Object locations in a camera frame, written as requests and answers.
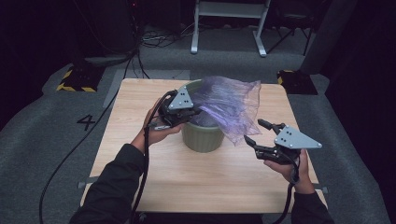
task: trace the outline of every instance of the human arm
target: human arm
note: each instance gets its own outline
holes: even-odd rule
[[[131,214],[131,204],[144,170],[145,136],[148,112],[142,130],[131,144],[125,144],[114,161],[108,163],[87,192],[84,204],[70,219],[70,223],[124,223]],[[178,133],[181,125],[162,131],[150,131],[148,144],[162,141],[168,134]]]
[[[294,185],[294,206],[291,210],[291,223],[334,223],[327,207],[320,200],[308,174],[308,156],[305,149],[300,154],[299,177],[300,180]],[[280,165],[273,161],[264,161],[274,171],[283,175],[290,181],[292,165]]]

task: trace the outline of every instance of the person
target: person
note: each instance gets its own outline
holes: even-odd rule
[[[152,107],[143,122],[143,128],[130,144],[125,144],[120,149],[114,161],[108,163],[91,185],[85,197],[84,204],[70,218],[69,223],[121,223],[124,224],[131,215],[131,204],[134,195],[139,188],[139,177],[144,171],[145,136],[149,116],[154,110]],[[179,133],[183,124],[174,128],[149,131],[148,144],[161,142],[167,135]],[[276,172],[282,174],[286,180],[290,180],[291,165],[279,165],[272,161],[264,161]],[[291,211],[291,222],[299,223],[333,223],[326,206],[320,200],[308,175],[308,161],[305,150],[300,156],[300,181],[294,186],[294,206]],[[236,220],[244,220],[243,223],[262,223],[260,216],[255,214],[244,215],[214,215],[206,216],[199,214],[161,214],[159,216],[148,215],[146,223],[168,223],[165,219],[172,220],[169,223],[236,223]]]

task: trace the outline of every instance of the robotic hand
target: robotic hand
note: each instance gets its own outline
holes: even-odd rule
[[[151,123],[155,130],[173,128],[180,123],[188,122],[192,116],[201,113],[201,109],[194,108],[186,86],[182,86],[178,91],[169,91],[165,95],[170,96],[161,102],[158,108],[161,124]]]
[[[302,148],[322,147],[321,143],[284,123],[271,124],[263,119],[259,119],[258,122],[262,127],[267,130],[272,129],[276,133],[274,147],[258,146],[251,138],[244,136],[247,144],[254,148],[258,160],[269,160],[279,164],[293,164],[298,159]]]

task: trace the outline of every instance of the triangular metal plate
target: triangular metal plate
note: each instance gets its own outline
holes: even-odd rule
[[[322,144],[315,141],[314,139],[300,133],[298,130],[287,125],[282,131],[277,135],[274,140],[275,144],[281,145],[282,147],[287,147],[290,149],[300,149],[300,148],[321,148]]]
[[[187,91],[186,86],[181,87],[177,91],[177,95],[172,103],[169,105],[171,109],[184,109],[184,108],[192,108],[194,104],[190,98],[189,92]]]

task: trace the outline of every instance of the black base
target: black base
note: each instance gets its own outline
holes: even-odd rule
[[[280,70],[276,74],[277,82],[287,94],[318,95],[309,75],[300,71]]]
[[[78,69],[72,66],[64,75],[57,91],[98,91],[104,72],[104,67]]]

